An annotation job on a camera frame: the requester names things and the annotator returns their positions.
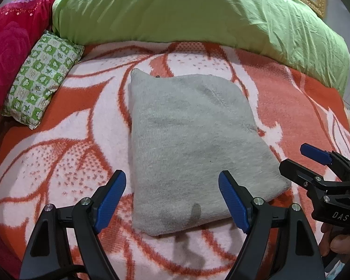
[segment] light green bedding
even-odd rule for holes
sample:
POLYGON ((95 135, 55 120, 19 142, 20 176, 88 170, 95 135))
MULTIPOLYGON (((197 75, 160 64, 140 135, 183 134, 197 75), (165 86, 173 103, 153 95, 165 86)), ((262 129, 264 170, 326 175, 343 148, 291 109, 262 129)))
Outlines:
POLYGON ((208 41, 270 57, 343 95, 350 54, 299 0, 56 0, 53 30, 76 44, 208 41))

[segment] orange and white blanket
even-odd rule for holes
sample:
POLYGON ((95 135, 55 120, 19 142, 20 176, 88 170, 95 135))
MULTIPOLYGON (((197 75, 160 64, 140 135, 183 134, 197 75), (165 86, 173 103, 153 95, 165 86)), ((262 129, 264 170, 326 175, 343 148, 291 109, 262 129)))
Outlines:
MULTIPOLYGON (((243 90, 260 136, 280 161, 290 158, 335 180, 326 167, 301 156, 300 145, 336 150, 350 159, 350 132, 337 91, 271 59, 198 42, 89 46, 37 129, 17 123, 0 134, 0 235, 19 258, 45 204, 73 205, 122 169, 127 188, 99 235, 121 280, 224 279, 232 267, 245 237, 229 219, 162 237, 131 227, 128 86, 133 68, 160 77, 213 74, 231 80, 243 90)), ((305 190, 295 184, 274 204, 292 202, 302 205, 319 240, 320 224, 311 219, 305 190)), ((72 230, 69 237, 80 263, 72 230)))

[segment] bed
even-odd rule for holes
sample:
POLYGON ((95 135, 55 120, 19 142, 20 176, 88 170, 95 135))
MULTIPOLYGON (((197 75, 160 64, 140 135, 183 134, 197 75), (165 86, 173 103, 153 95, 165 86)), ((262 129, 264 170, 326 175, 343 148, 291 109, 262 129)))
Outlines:
MULTIPOLYGON (((127 188, 99 235, 120 279, 224 279, 232 267, 245 235, 231 219, 156 237, 132 227, 128 94, 134 68, 160 78, 213 74, 233 82, 278 161, 290 158, 336 180, 325 166, 301 156, 299 148, 310 143, 350 159, 350 127, 337 89, 253 52, 190 40, 86 44, 35 130, 10 118, 0 122, 0 237, 19 259, 47 203, 73 205, 122 169, 127 188)), ((320 241, 321 223, 311 218, 304 189, 293 184, 272 201, 284 207, 293 202, 301 205, 320 241)), ((81 263, 72 231, 69 243, 74 262, 81 263)))

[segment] blue gripper pad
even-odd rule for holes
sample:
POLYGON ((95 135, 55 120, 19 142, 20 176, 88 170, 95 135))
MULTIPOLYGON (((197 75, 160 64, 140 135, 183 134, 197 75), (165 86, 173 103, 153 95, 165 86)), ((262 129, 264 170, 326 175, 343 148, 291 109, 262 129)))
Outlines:
POLYGON ((310 158, 311 160, 314 160, 320 164, 332 164, 331 156, 326 151, 318 149, 315 146, 304 143, 301 145, 301 148, 299 150, 303 156, 310 158))
POLYGON ((250 225, 247 220, 246 208, 243 205, 241 199, 233 189, 232 185, 228 181, 227 177, 221 172, 219 174, 219 190, 222 193, 228 210, 231 213, 233 222, 236 226, 243 230, 246 234, 250 230, 250 225))
POLYGON ((94 225, 94 229, 97 233, 100 233, 101 230, 109 225, 110 219, 113 216, 125 188, 126 174, 121 172, 97 209, 97 218, 94 225))

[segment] green pillow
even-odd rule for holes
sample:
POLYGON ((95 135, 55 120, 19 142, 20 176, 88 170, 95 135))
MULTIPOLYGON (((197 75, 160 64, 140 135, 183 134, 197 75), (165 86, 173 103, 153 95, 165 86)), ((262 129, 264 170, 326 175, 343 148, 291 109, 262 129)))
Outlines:
POLYGON ((46 31, 20 68, 1 114, 12 116, 32 130, 36 128, 53 93, 83 51, 84 46, 46 31))
POLYGON ((270 57, 343 94, 342 37, 300 0, 55 0, 53 31, 77 44, 207 41, 270 57))

